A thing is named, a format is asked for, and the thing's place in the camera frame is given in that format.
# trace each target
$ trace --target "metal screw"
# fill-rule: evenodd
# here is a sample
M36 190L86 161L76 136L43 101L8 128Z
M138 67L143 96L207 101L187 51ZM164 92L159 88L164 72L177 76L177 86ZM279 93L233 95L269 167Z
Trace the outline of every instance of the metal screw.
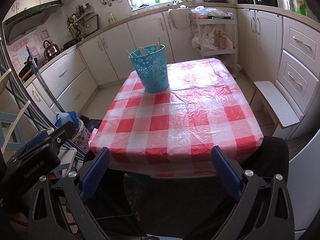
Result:
M76 171L70 171L69 174L68 174L68 176L69 176L70 178L74 178L75 176L77 176L77 172L76 172Z
M39 181L43 182L43 181L45 181L46 179L47 179L47 177L44 176L44 175L42 175L42 176L39 178Z
M254 175L253 171L250 171L250 170L246 170L244 174L247 175L248 177L252 177Z
M276 175L276 179L277 179L277 180L283 180L283 177L282 177L282 175L277 174L277 175Z

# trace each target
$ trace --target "kettle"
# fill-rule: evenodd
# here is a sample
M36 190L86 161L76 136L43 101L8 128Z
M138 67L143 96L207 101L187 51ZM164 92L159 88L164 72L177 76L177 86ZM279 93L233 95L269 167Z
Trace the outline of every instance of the kettle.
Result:
M43 42L44 52L43 56L45 60L51 60L58 54L60 54L60 50L56 44L52 44L52 42L45 40Z

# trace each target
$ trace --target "checkered tablecloth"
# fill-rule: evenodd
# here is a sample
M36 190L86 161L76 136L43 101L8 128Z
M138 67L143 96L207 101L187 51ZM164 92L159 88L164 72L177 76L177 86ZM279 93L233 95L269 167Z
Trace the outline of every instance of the checkered tablecloth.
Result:
M260 147L263 135L240 88L221 61L168 65L169 87L144 91L134 71L119 90L90 149L111 150L110 168L151 176L214 173L218 145L239 162Z

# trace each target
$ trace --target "person's leg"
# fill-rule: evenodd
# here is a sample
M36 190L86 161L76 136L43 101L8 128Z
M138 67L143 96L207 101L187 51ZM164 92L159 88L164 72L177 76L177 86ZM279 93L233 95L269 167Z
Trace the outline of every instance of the person's leg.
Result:
M261 177L272 178L279 173L287 181L289 171L287 143L281 138L265 137L261 147L241 166L244 170L250 169ZM195 227L183 240L210 240L227 219L235 204L236 200L227 196L213 214Z

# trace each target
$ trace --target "blue plastic basket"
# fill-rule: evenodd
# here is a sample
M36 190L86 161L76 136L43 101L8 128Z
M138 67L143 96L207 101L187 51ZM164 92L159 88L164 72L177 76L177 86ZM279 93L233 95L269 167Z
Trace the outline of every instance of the blue plastic basket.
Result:
M149 93L160 92L169 86L164 48L165 46L161 45L160 50L152 53L152 46L148 46L144 49L150 53L149 55L142 56L141 52L136 50L134 53L138 57L133 54L129 56L145 90Z

